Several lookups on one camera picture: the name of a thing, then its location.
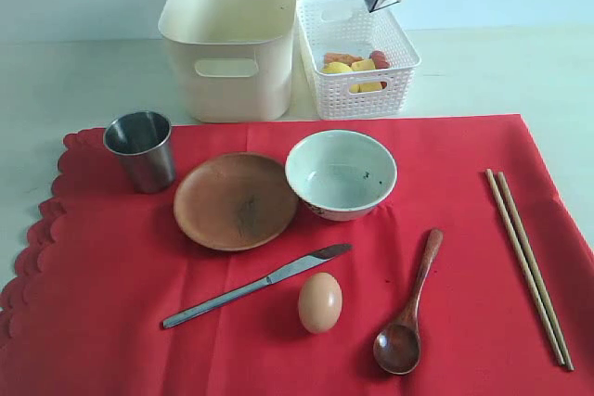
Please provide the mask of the red toy sausage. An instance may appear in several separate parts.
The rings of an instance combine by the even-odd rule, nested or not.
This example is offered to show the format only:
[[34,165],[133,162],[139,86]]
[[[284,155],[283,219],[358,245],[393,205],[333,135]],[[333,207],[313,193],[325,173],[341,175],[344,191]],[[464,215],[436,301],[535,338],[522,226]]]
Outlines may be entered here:
[[369,58],[373,61],[376,70],[385,70],[390,68],[387,57],[380,50],[372,51]]

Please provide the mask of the fried chicken nugget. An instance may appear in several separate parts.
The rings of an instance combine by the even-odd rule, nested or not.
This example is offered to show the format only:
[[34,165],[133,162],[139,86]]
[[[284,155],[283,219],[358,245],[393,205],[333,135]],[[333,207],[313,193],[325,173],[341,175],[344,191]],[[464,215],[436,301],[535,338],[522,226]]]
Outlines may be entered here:
[[326,53],[324,55],[324,64],[330,64],[331,62],[341,62],[343,64],[346,64],[348,66],[351,66],[354,62],[358,62],[361,61],[362,57],[360,56],[353,56],[350,54],[344,54],[344,53]]

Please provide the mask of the yellow cheese wedge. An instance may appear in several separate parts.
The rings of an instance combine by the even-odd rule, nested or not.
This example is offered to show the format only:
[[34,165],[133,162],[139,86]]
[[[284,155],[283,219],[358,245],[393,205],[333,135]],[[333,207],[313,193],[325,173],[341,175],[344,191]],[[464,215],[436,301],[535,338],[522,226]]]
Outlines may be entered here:
[[[371,71],[375,70],[373,61],[370,58],[362,59],[361,61],[354,62],[351,65],[353,71]],[[359,84],[360,91],[358,93],[368,93],[374,91],[380,91],[383,89],[381,82],[361,83]]]

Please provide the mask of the yellow lemon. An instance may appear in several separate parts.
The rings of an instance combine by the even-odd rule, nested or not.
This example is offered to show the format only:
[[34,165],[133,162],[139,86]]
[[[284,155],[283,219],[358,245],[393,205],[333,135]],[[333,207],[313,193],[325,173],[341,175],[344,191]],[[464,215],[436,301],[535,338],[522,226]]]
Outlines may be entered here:
[[[352,68],[347,65],[346,63],[340,61],[332,61],[327,63],[321,71],[324,74],[343,74],[343,73],[351,73],[353,72]],[[360,86],[358,84],[353,84],[349,87],[349,92],[356,94],[360,91]]]

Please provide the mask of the white ceramic bowl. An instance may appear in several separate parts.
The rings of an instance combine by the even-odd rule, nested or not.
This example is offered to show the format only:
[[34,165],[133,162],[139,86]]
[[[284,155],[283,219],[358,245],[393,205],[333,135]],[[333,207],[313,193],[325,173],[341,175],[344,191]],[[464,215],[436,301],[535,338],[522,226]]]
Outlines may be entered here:
[[310,134],[289,152],[287,181],[316,215],[334,222],[358,219],[394,190],[392,153],[373,137],[337,129]]

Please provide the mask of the stainless steel cup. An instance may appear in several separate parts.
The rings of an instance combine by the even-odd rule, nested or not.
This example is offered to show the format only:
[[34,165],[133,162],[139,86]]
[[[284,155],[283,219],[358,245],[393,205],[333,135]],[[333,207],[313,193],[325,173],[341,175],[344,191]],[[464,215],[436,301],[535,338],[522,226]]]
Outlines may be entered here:
[[149,110],[125,114],[105,129],[105,148],[119,160],[137,192],[158,193],[174,182],[172,130],[165,116]]

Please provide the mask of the brown egg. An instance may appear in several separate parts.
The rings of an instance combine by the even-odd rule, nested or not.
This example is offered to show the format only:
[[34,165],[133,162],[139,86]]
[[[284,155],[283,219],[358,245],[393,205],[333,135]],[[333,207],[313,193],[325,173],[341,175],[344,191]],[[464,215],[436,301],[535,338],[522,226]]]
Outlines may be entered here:
[[329,273],[311,275],[303,284],[298,299],[298,314],[303,327],[312,334],[329,331],[342,312],[342,289]]

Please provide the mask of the white perforated plastic basket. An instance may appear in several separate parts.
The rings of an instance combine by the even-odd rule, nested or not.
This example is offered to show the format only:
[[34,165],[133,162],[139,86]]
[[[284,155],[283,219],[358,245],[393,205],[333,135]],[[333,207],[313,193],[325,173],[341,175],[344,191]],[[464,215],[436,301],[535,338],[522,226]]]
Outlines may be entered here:
[[402,108],[420,56],[394,16],[361,0],[299,0],[305,75],[324,120],[375,118]]

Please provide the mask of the cream plastic storage bin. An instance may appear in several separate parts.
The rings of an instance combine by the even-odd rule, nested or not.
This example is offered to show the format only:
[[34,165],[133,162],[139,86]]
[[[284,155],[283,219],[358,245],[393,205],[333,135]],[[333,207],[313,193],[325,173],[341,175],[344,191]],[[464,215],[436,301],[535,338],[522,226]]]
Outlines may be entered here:
[[188,114],[273,121],[291,102],[296,0],[166,0],[158,22]]

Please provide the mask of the brown wooden plate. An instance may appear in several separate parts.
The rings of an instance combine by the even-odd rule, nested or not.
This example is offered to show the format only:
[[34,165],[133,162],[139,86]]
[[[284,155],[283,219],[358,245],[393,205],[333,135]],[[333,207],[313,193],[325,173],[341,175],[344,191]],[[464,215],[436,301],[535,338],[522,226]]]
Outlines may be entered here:
[[182,180],[174,194],[174,218],[192,241],[236,252],[279,236],[298,203],[278,161],[233,152],[203,162]]

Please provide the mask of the metal table knife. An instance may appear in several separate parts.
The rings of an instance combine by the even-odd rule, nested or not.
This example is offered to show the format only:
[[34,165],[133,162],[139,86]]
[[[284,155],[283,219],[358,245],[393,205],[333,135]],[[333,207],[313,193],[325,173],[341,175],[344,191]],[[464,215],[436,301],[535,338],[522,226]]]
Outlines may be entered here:
[[221,294],[212,299],[206,300],[203,303],[187,308],[180,313],[173,314],[165,318],[161,322],[161,326],[164,329],[169,329],[174,326],[179,326],[188,320],[203,315],[209,311],[222,307],[231,301],[240,299],[255,291],[275,285],[287,278],[294,275],[298,275],[312,268],[318,267],[319,265],[328,262],[344,253],[350,251],[353,245],[349,243],[341,243],[327,246],[323,249],[312,251],[302,257],[293,260],[277,270],[265,275],[251,283],[248,283],[242,287],[232,289],[224,294]]

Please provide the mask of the red table cloth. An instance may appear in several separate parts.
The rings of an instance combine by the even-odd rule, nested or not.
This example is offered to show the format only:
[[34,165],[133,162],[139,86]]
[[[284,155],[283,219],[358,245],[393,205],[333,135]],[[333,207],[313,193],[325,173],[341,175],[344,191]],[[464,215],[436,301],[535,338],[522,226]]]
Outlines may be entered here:
[[[392,195],[346,223],[301,207],[278,238],[236,254],[184,236],[173,189],[137,194],[101,129],[66,136],[53,196],[1,298],[2,393],[591,394],[593,255],[523,119],[349,121],[346,128],[392,152]],[[558,365],[486,169],[511,218],[497,179],[505,174],[574,371]],[[420,295],[420,362],[392,375],[376,363],[373,343],[405,307],[433,228],[444,237]],[[353,247],[179,326],[161,326],[341,243]],[[338,281],[342,312],[329,331],[312,334],[298,299],[317,273]]]

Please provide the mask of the dark wooden spoon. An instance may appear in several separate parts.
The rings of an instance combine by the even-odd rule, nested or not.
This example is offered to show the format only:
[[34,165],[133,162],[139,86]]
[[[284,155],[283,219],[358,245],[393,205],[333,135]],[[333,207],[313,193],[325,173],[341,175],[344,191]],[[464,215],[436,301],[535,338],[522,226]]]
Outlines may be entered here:
[[376,363],[382,370],[392,375],[408,374],[420,362],[420,295],[443,237],[443,232],[440,229],[433,228],[429,232],[417,278],[405,307],[394,320],[380,331],[374,340],[372,352]]

